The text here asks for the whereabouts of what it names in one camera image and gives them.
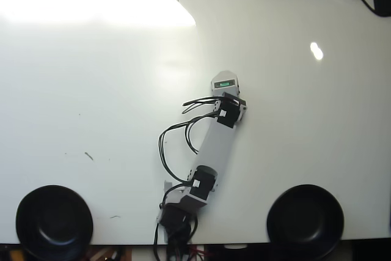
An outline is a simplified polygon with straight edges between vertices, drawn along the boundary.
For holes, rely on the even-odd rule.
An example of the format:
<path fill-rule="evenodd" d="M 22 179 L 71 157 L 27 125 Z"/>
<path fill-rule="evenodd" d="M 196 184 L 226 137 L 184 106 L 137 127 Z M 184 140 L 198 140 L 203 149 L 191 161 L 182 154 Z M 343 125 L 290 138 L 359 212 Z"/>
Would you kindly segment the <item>white gripper green label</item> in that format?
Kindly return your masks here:
<path fill-rule="evenodd" d="M 223 96 L 224 92 L 236 97 L 240 94 L 238 77 L 228 70 L 219 72 L 211 80 L 212 96 Z"/>

